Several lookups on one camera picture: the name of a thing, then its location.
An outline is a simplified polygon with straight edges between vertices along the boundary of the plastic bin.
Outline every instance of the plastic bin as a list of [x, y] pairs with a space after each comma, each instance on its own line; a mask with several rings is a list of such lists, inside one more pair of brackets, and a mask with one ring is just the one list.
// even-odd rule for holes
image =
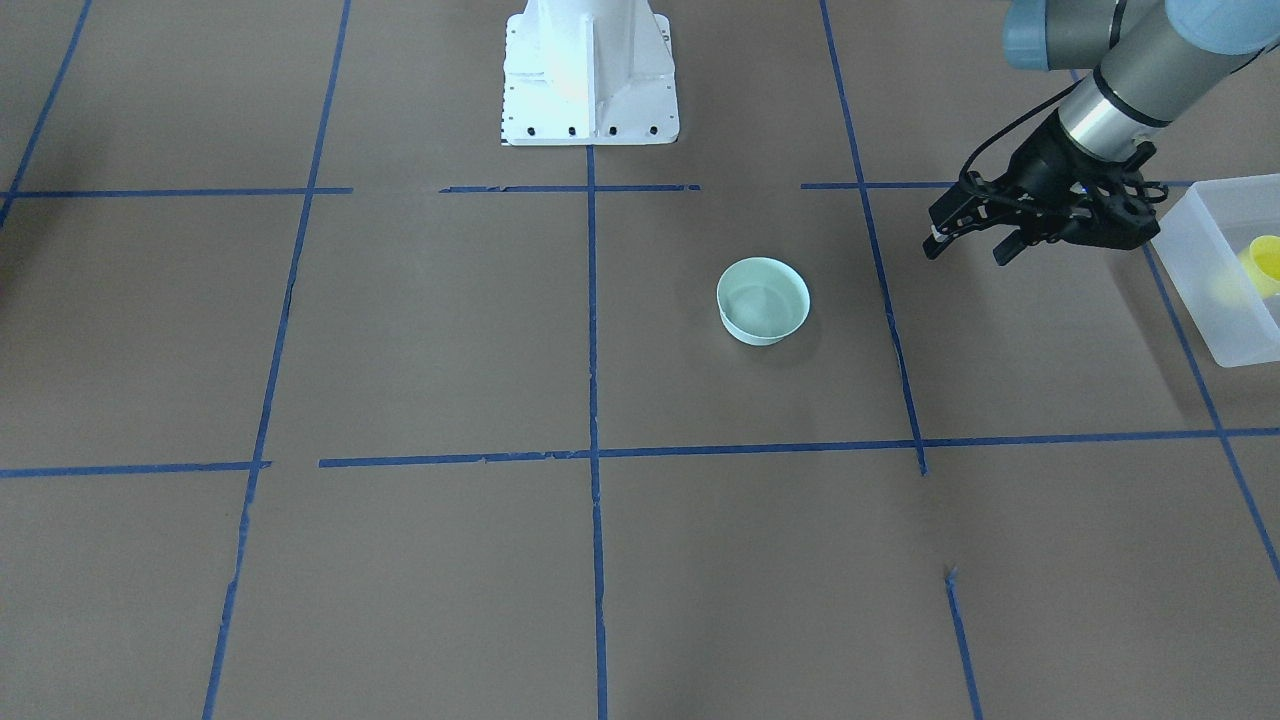
[[1152, 245], [1213, 360], [1280, 360], [1280, 296], [1263, 299], [1239, 258], [1254, 238], [1280, 234], [1280, 174], [1197, 182], [1160, 227]]

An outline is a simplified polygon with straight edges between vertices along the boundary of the blue tape line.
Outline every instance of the blue tape line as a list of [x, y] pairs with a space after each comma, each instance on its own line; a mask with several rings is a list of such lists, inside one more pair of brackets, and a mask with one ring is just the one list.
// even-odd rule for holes
[[[83, 478], [90, 475], [163, 475], [169, 473], [228, 473], [250, 470], [255, 462], [161, 462], [156, 465], [79, 465], [70, 468], [0, 468], [0, 478]], [[270, 468], [262, 461], [257, 465]]]
[[604, 532], [600, 518], [600, 391], [598, 363], [596, 273], [595, 273], [595, 147], [586, 146], [586, 314], [588, 372], [590, 377], [591, 448], [591, 556], [595, 573], [595, 712], [598, 720], [609, 717], [609, 664], [604, 632]]
[[700, 184], [456, 184], [445, 187], [440, 195], [466, 195], [477, 192], [685, 192], [700, 191]]
[[854, 132], [854, 115], [849, 110], [849, 97], [845, 94], [845, 74], [840, 69], [840, 56], [836, 53], [836, 36], [831, 29], [831, 14], [827, 0], [818, 0], [822, 8], [822, 24], [827, 32], [827, 50], [831, 53], [831, 69], [836, 76], [836, 90], [840, 92], [840, 108], [845, 114], [845, 132], [849, 135], [849, 151], [854, 156], [854, 174], [858, 177], [858, 192], [863, 199], [863, 215], [867, 219], [867, 234], [872, 245], [872, 258], [876, 260], [876, 277], [879, 279], [881, 295], [884, 300], [884, 319], [888, 322], [890, 337], [893, 340], [893, 352], [897, 355], [897, 370], [902, 378], [902, 400], [906, 404], [906, 416], [911, 424], [911, 438], [915, 441], [915, 456], [920, 462], [920, 474], [929, 474], [929, 464], [924, 457], [924, 442], [920, 437], [920, 421], [911, 397], [911, 379], [906, 373], [906, 356], [902, 354], [902, 341], [897, 334], [897, 320], [893, 316], [893, 300], [888, 292], [888, 277], [884, 274], [884, 259], [881, 256], [879, 240], [876, 234], [876, 218], [872, 215], [872, 201], [867, 195], [867, 176], [863, 174], [861, 154], [858, 151], [858, 135]]
[[1070, 445], [1091, 442], [1138, 442], [1153, 439], [1216, 438], [1217, 430], [1153, 430], [1134, 433], [1080, 433], [1056, 436], [1006, 436], [968, 438], [925, 438], [925, 447], [982, 447], [997, 445]]
[[[1231, 437], [1276, 437], [1280, 428], [1235, 428], [1225, 430]], [[1149, 430], [1126, 433], [1078, 433], [1044, 436], [993, 436], [924, 438], [925, 447], [986, 447], [1019, 445], [1084, 445], [1097, 442], [1147, 442], [1170, 439], [1208, 439], [1219, 437], [1217, 430]], [[768, 455], [788, 452], [855, 452], [863, 450], [910, 450], [913, 439], [870, 439], [847, 442], [803, 442], [762, 445], [695, 445], [655, 447], [600, 448], [599, 456], [618, 457], [682, 457], [695, 455]], [[586, 460], [590, 450], [548, 450], [524, 452], [475, 452], [454, 455], [390, 455], [369, 457], [326, 457], [319, 461], [323, 469], [375, 468], [396, 465], [451, 465], [462, 462], [538, 462], [543, 460]]]
[[1208, 410], [1208, 416], [1213, 421], [1213, 429], [1217, 432], [1219, 442], [1222, 445], [1222, 452], [1226, 455], [1226, 461], [1231, 466], [1231, 474], [1235, 477], [1235, 484], [1240, 488], [1240, 495], [1244, 497], [1244, 505], [1249, 510], [1249, 516], [1253, 518], [1253, 527], [1258, 530], [1258, 538], [1262, 539], [1262, 548], [1267, 553], [1267, 560], [1271, 562], [1271, 571], [1275, 574], [1276, 580], [1280, 580], [1280, 557], [1276, 556], [1276, 547], [1271, 542], [1271, 534], [1267, 533], [1267, 525], [1262, 520], [1262, 512], [1258, 511], [1258, 503], [1253, 500], [1253, 492], [1249, 489], [1249, 483], [1244, 479], [1244, 471], [1240, 470], [1240, 464], [1235, 459], [1235, 450], [1231, 447], [1231, 441], [1229, 438], [1229, 432], [1222, 427], [1222, 420], [1217, 414], [1217, 407], [1213, 405], [1213, 396], [1208, 392], [1208, 386], [1204, 383], [1204, 375], [1201, 374], [1199, 363], [1196, 361], [1196, 354], [1192, 352], [1192, 343], [1187, 340], [1187, 331], [1183, 329], [1183, 322], [1178, 319], [1178, 313], [1174, 310], [1174, 301], [1169, 297], [1169, 290], [1165, 287], [1164, 278], [1160, 277], [1160, 269], [1156, 268], [1156, 256], [1151, 252], [1151, 245], [1143, 245], [1142, 252], [1147, 258], [1147, 266], [1151, 269], [1151, 277], [1156, 279], [1156, 290], [1160, 291], [1160, 300], [1165, 304], [1165, 313], [1169, 313], [1169, 320], [1174, 324], [1174, 332], [1178, 334], [1178, 342], [1183, 346], [1183, 355], [1187, 356], [1187, 364], [1192, 368], [1192, 375], [1196, 378], [1196, 386], [1199, 388], [1201, 398], [1204, 401], [1204, 409]]
[[973, 707], [973, 720], [982, 720], [982, 700], [978, 697], [978, 680], [973, 674], [973, 659], [969, 656], [969, 639], [964, 633], [964, 619], [960, 616], [960, 601], [956, 598], [956, 569], [947, 573], [947, 605], [951, 606], [951, 624], [956, 630], [956, 646], [960, 648], [960, 664], [964, 665], [964, 684], [969, 688], [969, 705]]
[[351, 187], [211, 187], [165, 190], [36, 190], [17, 192], [18, 200], [96, 197], [256, 197], [264, 195], [351, 195]]
[[800, 183], [800, 190], [915, 190], [940, 188], [945, 190], [955, 184], [955, 181], [902, 181], [902, 182], [805, 182]]
[[596, 192], [685, 192], [692, 190], [687, 184], [599, 184]]
[[701, 445], [687, 447], [618, 447], [602, 450], [600, 457], [677, 457], [689, 455], [767, 455], [773, 452], [849, 452], [855, 450], [904, 450], [910, 439], [858, 442], [797, 442], [774, 445]]
[[1277, 437], [1280, 428], [1235, 428], [1226, 430], [1226, 437]]
[[[338, 40], [333, 50], [333, 64], [329, 68], [329, 85], [325, 88], [324, 105], [320, 109], [320, 127], [316, 129], [315, 150], [311, 154], [311, 172], [307, 174], [307, 190], [314, 191], [316, 178], [320, 174], [320, 159], [324, 156], [324, 138], [329, 127], [329, 113], [333, 109], [333, 94], [338, 86], [338, 69], [342, 67], [342, 49], [347, 38], [347, 22], [351, 18], [351, 0], [342, 3], [342, 19], [338, 23]], [[280, 375], [280, 357], [284, 354], [284, 338], [289, 329], [289, 306], [293, 302], [293, 286], [298, 279], [298, 263], [302, 258], [302, 246], [306, 241], [307, 223], [311, 218], [311, 204], [315, 195], [307, 192], [302, 196], [302, 214], [298, 218], [298, 233], [293, 241], [293, 256], [289, 260], [289, 275], [284, 286], [284, 301], [280, 305], [280, 322], [275, 331], [275, 347], [271, 351], [271, 369], [266, 375], [266, 392], [262, 396], [262, 415], [259, 420], [257, 439], [253, 445], [253, 468], [248, 471], [248, 480], [244, 483], [244, 503], [241, 507], [239, 532], [236, 541], [236, 570], [230, 583], [227, 584], [227, 594], [223, 598], [223, 616], [218, 628], [218, 643], [214, 648], [214, 661], [209, 670], [209, 688], [205, 692], [205, 707], [201, 714], [202, 720], [212, 720], [214, 706], [218, 702], [218, 688], [223, 675], [223, 661], [227, 657], [227, 638], [230, 634], [232, 616], [236, 611], [236, 592], [239, 588], [241, 570], [244, 566], [244, 547], [248, 542], [250, 506], [253, 505], [253, 496], [257, 492], [257, 479], [262, 452], [266, 446], [266, 430], [271, 421], [271, 402], [275, 398], [275, 383]]]
[[4, 199], [4, 205], [0, 205], [0, 228], [4, 227], [5, 220], [9, 218], [9, 211], [13, 209], [14, 195], [22, 187], [22, 178], [27, 174], [27, 168], [31, 167], [31, 156], [36, 152], [36, 143], [40, 142], [40, 133], [45, 131], [45, 123], [49, 120], [49, 113], [54, 109], [54, 101], [58, 99], [58, 91], [63, 87], [63, 79], [67, 77], [67, 69], [72, 65], [72, 58], [76, 55], [76, 47], [79, 45], [81, 33], [84, 31], [84, 20], [88, 19], [88, 9], [93, 5], [93, 0], [84, 0], [84, 5], [81, 6], [81, 14], [76, 18], [76, 29], [72, 31], [72, 40], [67, 45], [67, 53], [63, 54], [63, 63], [58, 67], [58, 74], [54, 76], [54, 86], [49, 88], [49, 96], [45, 97], [45, 105], [40, 109], [40, 115], [36, 117], [36, 127], [31, 131], [31, 137], [27, 140], [27, 149], [22, 151], [22, 160], [18, 161], [18, 170], [13, 174], [13, 182], [9, 184], [9, 196]]
[[388, 457], [325, 457], [319, 468], [383, 468], [396, 465], [458, 465], [466, 462], [536, 462], [540, 460], [584, 460], [588, 450], [549, 450], [545, 452], [475, 452], [457, 455], [402, 455]]

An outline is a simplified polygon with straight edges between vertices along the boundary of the brown floor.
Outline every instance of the brown floor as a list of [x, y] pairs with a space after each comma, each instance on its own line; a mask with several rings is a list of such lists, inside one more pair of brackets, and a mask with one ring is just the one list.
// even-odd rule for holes
[[[1070, 82], [1006, 6], [655, 0], [680, 142], [586, 151], [498, 142], [518, 0], [0, 4], [0, 717], [1272, 716], [1280, 364], [919, 250]], [[1148, 176], [1280, 169], [1277, 81]]]

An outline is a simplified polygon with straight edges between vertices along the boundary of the yellow cup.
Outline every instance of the yellow cup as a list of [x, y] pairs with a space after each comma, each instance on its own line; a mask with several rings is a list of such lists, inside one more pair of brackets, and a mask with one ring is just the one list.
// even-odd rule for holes
[[1280, 295], [1280, 237], [1257, 237], [1238, 258], [1258, 295], [1263, 299]]

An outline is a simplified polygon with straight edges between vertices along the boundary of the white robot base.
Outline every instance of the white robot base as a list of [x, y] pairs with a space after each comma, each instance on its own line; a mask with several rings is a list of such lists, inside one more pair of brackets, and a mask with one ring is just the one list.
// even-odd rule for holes
[[671, 22], [648, 0], [529, 0], [507, 20], [502, 141], [662, 145], [680, 135]]

